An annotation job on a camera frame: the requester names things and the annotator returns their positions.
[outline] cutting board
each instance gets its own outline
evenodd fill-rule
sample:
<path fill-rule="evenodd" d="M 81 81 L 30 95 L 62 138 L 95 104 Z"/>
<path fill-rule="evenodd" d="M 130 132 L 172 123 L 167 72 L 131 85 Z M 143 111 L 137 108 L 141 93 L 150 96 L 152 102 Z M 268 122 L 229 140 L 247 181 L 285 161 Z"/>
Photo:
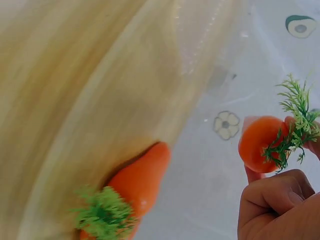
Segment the cutting board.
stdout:
<path fill-rule="evenodd" d="M 226 1 L 190 74 L 174 0 L 0 1 L 0 239 L 76 239 L 75 190 L 174 144 L 227 35 Z"/>

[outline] carrot top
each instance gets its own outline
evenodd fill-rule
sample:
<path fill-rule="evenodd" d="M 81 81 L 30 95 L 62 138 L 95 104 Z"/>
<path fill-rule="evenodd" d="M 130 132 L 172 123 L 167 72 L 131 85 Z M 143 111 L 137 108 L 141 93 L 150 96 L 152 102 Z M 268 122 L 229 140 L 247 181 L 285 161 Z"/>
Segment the carrot top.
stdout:
<path fill-rule="evenodd" d="M 79 191 L 79 196 L 85 204 L 72 210 L 78 213 L 77 229 L 97 240 L 118 240 L 130 235 L 137 222 L 132 217 L 133 209 L 112 187 L 96 192 L 86 186 Z"/>
<path fill-rule="evenodd" d="M 314 123 L 316 118 L 320 116 L 320 112 L 309 111 L 310 89 L 307 89 L 306 85 L 305 81 L 301 87 L 299 81 L 294 79 L 292 74 L 289 74 L 288 79 L 278 85 L 287 89 L 287 92 L 278 94 L 285 97 L 285 100 L 279 104 L 285 112 L 291 112 L 295 119 L 295 124 L 290 126 L 289 134 L 283 136 L 281 130 L 279 130 L 277 138 L 263 153 L 266 161 L 274 161 L 280 169 L 279 171 L 288 166 L 288 157 L 290 155 L 288 153 L 297 149 L 302 150 L 298 157 L 298 161 L 302 162 L 305 157 L 304 144 L 309 141 L 316 142 L 320 136 L 320 129 Z M 274 153 L 278 154 L 279 158 L 274 158 Z"/>

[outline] toy carrot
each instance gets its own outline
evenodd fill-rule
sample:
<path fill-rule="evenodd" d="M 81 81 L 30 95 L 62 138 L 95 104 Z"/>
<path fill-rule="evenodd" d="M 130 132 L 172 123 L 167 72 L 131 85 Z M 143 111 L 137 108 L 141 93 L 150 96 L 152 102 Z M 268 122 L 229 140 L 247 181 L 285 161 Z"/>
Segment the toy carrot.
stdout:
<path fill-rule="evenodd" d="M 101 192 L 86 188 L 84 208 L 75 209 L 81 240 L 133 239 L 142 217 L 156 203 L 171 159 L 164 142 L 155 144 L 137 161 L 120 170 Z"/>
<path fill-rule="evenodd" d="M 285 112 L 293 114 L 295 124 L 288 129 L 284 121 L 262 116 L 243 132 L 238 145 L 244 164 L 258 173 L 285 169 L 290 153 L 297 149 L 302 150 L 298 157 L 302 162 L 305 157 L 303 146 L 309 141 L 316 142 L 320 136 L 320 129 L 314 123 L 320 112 L 309 111 L 310 89 L 306 88 L 306 82 L 301 87 L 298 80 L 289 74 L 279 86 L 287 89 L 287 92 L 278 94 L 285 97 L 280 105 Z"/>

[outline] flower print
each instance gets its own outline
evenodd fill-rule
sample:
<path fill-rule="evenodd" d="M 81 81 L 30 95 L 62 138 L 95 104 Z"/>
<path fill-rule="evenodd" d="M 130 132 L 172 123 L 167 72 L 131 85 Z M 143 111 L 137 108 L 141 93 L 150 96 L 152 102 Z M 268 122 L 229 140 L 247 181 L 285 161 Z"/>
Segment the flower print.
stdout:
<path fill-rule="evenodd" d="M 229 140 L 239 132 L 239 118 L 232 112 L 222 111 L 214 119 L 213 130 L 223 139 Z"/>

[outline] orange carrot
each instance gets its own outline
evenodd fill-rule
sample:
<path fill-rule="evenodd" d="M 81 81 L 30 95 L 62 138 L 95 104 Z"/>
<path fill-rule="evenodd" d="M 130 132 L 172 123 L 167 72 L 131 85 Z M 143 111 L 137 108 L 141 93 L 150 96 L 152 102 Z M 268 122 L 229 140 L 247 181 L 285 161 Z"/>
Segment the orange carrot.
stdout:
<path fill-rule="evenodd" d="M 109 182 L 108 186 L 131 204 L 135 217 L 144 216 L 155 205 L 170 159 L 169 146 L 159 142 Z"/>

